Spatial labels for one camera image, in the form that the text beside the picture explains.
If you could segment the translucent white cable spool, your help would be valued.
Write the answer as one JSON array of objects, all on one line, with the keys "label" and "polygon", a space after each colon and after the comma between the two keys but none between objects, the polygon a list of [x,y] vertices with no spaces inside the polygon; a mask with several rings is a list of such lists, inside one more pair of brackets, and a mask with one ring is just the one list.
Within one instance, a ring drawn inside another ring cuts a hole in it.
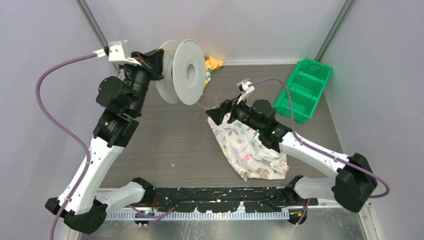
[{"label": "translucent white cable spool", "polygon": [[168,40],[163,55],[163,79],[156,82],[160,96],[170,104],[194,105],[202,96],[206,81],[204,54],[199,44],[186,39]]}]

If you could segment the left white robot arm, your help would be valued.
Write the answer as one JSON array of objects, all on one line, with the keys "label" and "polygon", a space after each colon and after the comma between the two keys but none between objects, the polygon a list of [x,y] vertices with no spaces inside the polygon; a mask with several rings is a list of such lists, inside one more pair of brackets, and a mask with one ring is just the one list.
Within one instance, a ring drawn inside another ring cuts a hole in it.
[{"label": "left white robot arm", "polygon": [[164,50],[134,51],[120,64],[124,79],[110,76],[101,81],[96,102],[104,107],[89,145],[83,145],[84,160],[68,187],[49,198],[45,208],[72,230],[90,235],[112,214],[131,204],[148,207],[155,198],[154,186],[143,178],[105,195],[97,191],[112,163],[128,145],[139,122],[152,81],[163,79]]}]

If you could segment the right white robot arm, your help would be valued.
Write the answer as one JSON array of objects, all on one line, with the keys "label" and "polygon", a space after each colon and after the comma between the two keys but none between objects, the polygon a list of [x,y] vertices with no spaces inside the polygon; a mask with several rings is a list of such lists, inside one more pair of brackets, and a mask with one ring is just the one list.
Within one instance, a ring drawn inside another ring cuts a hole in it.
[{"label": "right white robot arm", "polygon": [[325,174],[325,178],[296,176],[285,192],[291,205],[310,198],[326,199],[358,213],[378,186],[365,156],[332,152],[301,137],[276,120],[276,111],[268,100],[255,100],[248,106],[245,100],[226,99],[205,113],[218,126],[236,122],[251,128],[265,148],[301,160]]}]

